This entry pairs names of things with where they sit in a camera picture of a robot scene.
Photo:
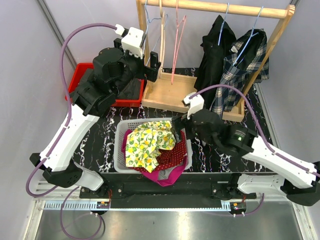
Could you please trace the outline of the blue hanger of black skirt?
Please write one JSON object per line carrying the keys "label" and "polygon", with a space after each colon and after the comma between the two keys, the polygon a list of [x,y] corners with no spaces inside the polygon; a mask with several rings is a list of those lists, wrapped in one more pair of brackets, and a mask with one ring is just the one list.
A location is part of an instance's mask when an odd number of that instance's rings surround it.
{"label": "blue hanger of black skirt", "polygon": [[230,3],[228,2],[227,7],[226,7],[226,11],[225,11],[225,16],[223,18],[223,22],[222,22],[222,24],[220,26],[220,30],[219,30],[219,36],[218,36],[218,42],[217,42],[218,46],[220,46],[220,44],[221,44],[222,32],[223,32],[223,28],[224,28],[226,18],[227,18],[228,12],[229,12],[229,8],[230,8]]}

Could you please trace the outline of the magenta skirt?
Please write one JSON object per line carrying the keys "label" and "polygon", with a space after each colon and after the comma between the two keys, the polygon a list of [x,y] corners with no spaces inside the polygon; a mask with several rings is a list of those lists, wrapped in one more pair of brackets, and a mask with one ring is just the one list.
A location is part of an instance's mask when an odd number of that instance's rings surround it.
{"label": "magenta skirt", "polygon": [[[126,147],[126,140],[128,134],[130,134],[132,130],[127,130],[124,134],[125,140],[122,143],[122,152],[125,154],[125,147]],[[147,179],[157,183],[158,185],[162,187],[167,187],[170,185],[173,185],[177,179],[180,177],[180,175],[183,173],[183,171],[186,168],[188,162],[187,154],[183,159],[183,162],[175,167],[171,167],[165,170],[157,170],[152,171],[151,173],[147,172],[144,168],[136,168],[132,167],[135,171],[141,173],[143,176],[145,176]]]}

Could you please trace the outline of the black skirt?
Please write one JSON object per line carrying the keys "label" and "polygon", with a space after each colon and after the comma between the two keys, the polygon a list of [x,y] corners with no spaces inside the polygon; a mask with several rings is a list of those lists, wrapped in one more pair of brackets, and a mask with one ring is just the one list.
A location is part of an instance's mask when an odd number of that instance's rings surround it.
{"label": "black skirt", "polygon": [[209,33],[202,37],[200,46],[203,48],[203,57],[194,84],[194,88],[197,91],[220,83],[224,68],[224,58],[229,54],[232,43],[236,41],[235,33],[225,22],[220,46],[218,46],[219,32],[223,20],[223,17],[219,15],[212,24]]}

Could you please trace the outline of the red polka dot skirt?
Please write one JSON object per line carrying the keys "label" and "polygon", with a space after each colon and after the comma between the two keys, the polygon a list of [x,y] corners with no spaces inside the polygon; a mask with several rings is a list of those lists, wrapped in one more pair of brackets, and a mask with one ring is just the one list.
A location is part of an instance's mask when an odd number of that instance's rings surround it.
{"label": "red polka dot skirt", "polygon": [[181,130],[181,141],[176,143],[172,150],[160,149],[160,155],[156,157],[158,165],[152,171],[166,170],[183,163],[187,155],[186,134]]}

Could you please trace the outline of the light blue wire hanger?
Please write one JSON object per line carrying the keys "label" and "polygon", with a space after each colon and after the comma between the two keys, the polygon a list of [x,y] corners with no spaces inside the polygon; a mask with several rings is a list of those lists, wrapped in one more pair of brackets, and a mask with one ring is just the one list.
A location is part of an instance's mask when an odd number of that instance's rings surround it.
{"label": "light blue wire hanger", "polygon": [[[150,17],[150,13],[149,13],[149,9],[147,4],[149,3],[148,0],[145,1],[143,8],[144,8],[144,12],[145,12],[145,17],[146,17],[146,30],[145,30],[145,34],[147,35],[147,37],[149,37],[149,32],[152,32],[152,25],[154,24],[154,22],[159,22],[161,25],[161,17],[160,17],[160,13],[159,16],[156,17]],[[167,13],[165,13],[165,30],[166,30],[166,25],[168,23],[169,20],[169,15]],[[157,45],[160,44],[161,45],[161,33],[159,34],[156,43],[154,44],[152,51],[154,51],[157,47]]]}

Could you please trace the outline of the lemon print skirt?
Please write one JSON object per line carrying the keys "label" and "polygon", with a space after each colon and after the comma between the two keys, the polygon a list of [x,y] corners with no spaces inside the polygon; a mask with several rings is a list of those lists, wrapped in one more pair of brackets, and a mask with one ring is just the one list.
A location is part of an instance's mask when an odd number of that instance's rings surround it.
{"label": "lemon print skirt", "polygon": [[152,173],[159,165],[161,150],[171,151],[176,145],[171,128],[169,120],[148,121],[136,127],[126,138],[125,166]]}

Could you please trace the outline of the wooden hanger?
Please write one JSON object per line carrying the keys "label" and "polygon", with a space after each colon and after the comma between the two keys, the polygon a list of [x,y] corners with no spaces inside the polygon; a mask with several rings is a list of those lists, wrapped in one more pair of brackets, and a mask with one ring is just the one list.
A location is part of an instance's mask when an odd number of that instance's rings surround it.
{"label": "wooden hanger", "polygon": [[159,13],[160,13],[160,20],[161,20],[161,26],[160,26],[160,67],[158,69],[158,78],[161,79],[162,73],[163,73],[164,60],[165,60],[165,44],[166,44],[165,11],[163,10],[162,0],[159,0],[158,3],[159,3]]}

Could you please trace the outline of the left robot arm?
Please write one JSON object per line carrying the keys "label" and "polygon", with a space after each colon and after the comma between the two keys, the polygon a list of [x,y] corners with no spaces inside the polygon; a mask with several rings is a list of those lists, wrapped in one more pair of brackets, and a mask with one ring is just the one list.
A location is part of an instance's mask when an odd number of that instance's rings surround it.
{"label": "left robot arm", "polygon": [[161,66],[158,53],[150,52],[150,65],[145,65],[141,48],[133,50],[117,38],[114,46],[102,49],[93,59],[93,69],[66,96],[70,110],[48,150],[33,153],[30,161],[43,171],[42,176],[54,187],[82,187],[95,197],[108,193],[108,182],[100,173],[89,170],[72,160],[72,155],[85,134],[119,98],[119,94],[134,79],[155,82]]}

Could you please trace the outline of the pink wire hanger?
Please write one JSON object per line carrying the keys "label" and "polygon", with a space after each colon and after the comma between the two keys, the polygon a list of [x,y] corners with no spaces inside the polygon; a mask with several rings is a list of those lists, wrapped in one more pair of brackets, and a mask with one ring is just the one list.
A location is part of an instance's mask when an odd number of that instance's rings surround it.
{"label": "pink wire hanger", "polygon": [[187,20],[187,16],[184,15],[181,20],[179,20],[179,0],[176,0],[175,6],[175,14],[176,14],[176,32],[175,32],[175,42],[174,42],[174,51],[173,51],[173,62],[172,62],[172,72],[171,72],[171,85],[174,83],[175,78],[175,70],[178,61],[179,49],[182,40],[182,36],[185,29],[185,24]]}

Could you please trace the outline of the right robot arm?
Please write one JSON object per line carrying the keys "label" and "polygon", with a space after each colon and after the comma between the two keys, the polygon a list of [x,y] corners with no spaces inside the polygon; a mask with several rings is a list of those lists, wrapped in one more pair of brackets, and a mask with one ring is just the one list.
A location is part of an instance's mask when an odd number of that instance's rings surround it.
{"label": "right robot arm", "polygon": [[222,153],[256,162],[273,175],[234,175],[227,185],[228,195],[264,193],[285,196],[295,204],[311,207],[320,200],[320,164],[296,158],[265,142],[255,131],[239,124],[225,124],[207,109],[171,119],[171,131],[181,141],[181,130],[187,139],[198,138]]}

